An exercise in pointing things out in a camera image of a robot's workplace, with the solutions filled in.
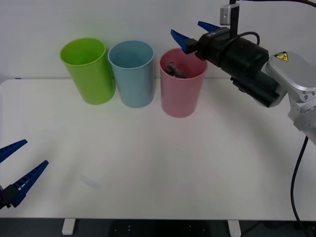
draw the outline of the white table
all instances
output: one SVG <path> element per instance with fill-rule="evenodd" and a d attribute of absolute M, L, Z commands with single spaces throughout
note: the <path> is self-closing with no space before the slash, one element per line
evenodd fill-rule
<path fill-rule="evenodd" d="M 228 79 L 207 79 L 195 113 L 173 118 L 156 84 L 141 109 L 118 92 L 86 104 L 71 80 L 1 84 L 1 144 L 29 143 L 0 165 L 0 183 L 49 165 L 0 217 L 295 219 L 290 182 L 304 134 L 287 117 L 287 98 L 267 109 Z M 315 155 L 310 142 L 296 181 L 301 220 L 316 220 Z"/>

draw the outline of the yellow warning sticker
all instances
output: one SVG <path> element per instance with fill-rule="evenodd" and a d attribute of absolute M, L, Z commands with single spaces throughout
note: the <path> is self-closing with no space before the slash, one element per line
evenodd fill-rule
<path fill-rule="evenodd" d="M 275 55 L 276 58 L 279 58 L 285 62 L 288 62 L 288 56 L 287 56 L 287 52 L 283 52 L 283 53 L 278 53 Z"/>

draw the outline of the plastic cup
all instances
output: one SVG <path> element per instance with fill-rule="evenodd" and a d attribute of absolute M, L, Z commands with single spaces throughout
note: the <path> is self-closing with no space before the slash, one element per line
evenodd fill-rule
<path fill-rule="evenodd" d="M 76 39 L 62 48 L 60 58 L 85 102 L 99 105 L 113 97 L 115 84 L 103 42 Z"/>
<path fill-rule="evenodd" d="M 131 108 L 148 105 L 154 98 L 154 51 L 136 40 L 115 45 L 108 54 L 122 102 Z"/>
<path fill-rule="evenodd" d="M 175 78 L 167 73 L 169 62 L 175 62 L 186 78 Z M 198 96 L 207 70 L 207 62 L 193 53 L 185 54 L 176 48 L 166 52 L 160 60 L 161 106 L 170 116 L 183 118 L 197 107 Z"/>

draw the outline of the pink cup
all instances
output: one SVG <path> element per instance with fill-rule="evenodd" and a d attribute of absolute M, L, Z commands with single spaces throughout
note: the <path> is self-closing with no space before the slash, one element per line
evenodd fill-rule
<path fill-rule="evenodd" d="M 167 73 L 169 62 L 175 62 L 186 78 L 170 76 Z M 160 60 L 162 109 L 177 118 L 191 115 L 197 107 L 206 70 L 207 62 L 199 60 L 194 53 L 185 54 L 180 48 L 166 52 Z"/>

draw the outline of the cable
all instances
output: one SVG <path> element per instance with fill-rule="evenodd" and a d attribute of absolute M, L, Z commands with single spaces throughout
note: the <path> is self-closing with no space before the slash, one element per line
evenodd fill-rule
<path fill-rule="evenodd" d="M 243 237 L 245 234 L 247 234 L 248 232 L 252 231 L 254 228 L 256 228 L 257 226 L 259 226 L 261 223 L 261 221 L 258 221 L 256 224 L 254 224 L 253 226 L 249 227 L 247 230 L 245 230 L 244 232 L 241 233 L 241 237 Z"/>
<path fill-rule="evenodd" d="M 301 163 L 301 160 L 302 160 L 302 157 L 303 157 L 303 154 L 304 154 L 304 151 L 305 151 L 305 148 L 306 148 L 306 145 L 307 145 L 307 142 L 308 142 L 308 137 L 306 136 L 305 137 L 305 140 L 304 140 L 304 143 L 303 143 L 303 146 L 302 146 L 302 149 L 301 149 L 301 152 L 300 152 L 300 155 L 298 156 L 298 159 L 297 159 L 297 162 L 296 162 L 296 165 L 295 165 L 295 168 L 294 168 L 294 173 L 293 173 L 293 176 L 292 176 L 292 182 L 291 182 L 291 204 L 292 204 L 292 208 L 293 208 L 293 212 L 294 212 L 294 215 L 295 215 L 295 218 L 297 220 L 297 223 L 298 225 L 300 226 L 300 228 L 302 229 L 304 235 L 306 237 L 311 237 L 308 232 L 305 230 L 298 214 L 297 214 L 297 211 L 296 211 L 296 207 L 295 207 L 295 203 L 294 203 L 294 184 L 295 184 L 295 178 L 296 178 L 296 174 L 297 174 L 297 171 L 298 171 L 298 167 L 300 166 L 300 163 Z"/>
<path fill-rule="evenodd" d="M 260 36 L 257 32 L 254 32 L 254 31 L 249 31 L 249 32 L 245 32 L 245 33 L 242 33 L 240 35 L 236 35 L 235 37 L 231 38 L 229 41 L 227 41 L 225 43 L 225 47 L 228 47 L 229 45 L 231 45 L 235 40 L 243 37 L 243 36 L 248 36 L 248 35 L 253 35 L 257 38 L 257 45 L 260 44 Z"/>
<path fill-rule="evenodd" d="M 307 0 L 246 0 L 246 1 L 292 1 L 292 2 L 300 2 L 300 3 L 307 4 L 309 6 L 316 7 L 316 3 L 312 1 L 307 1 Z"/>

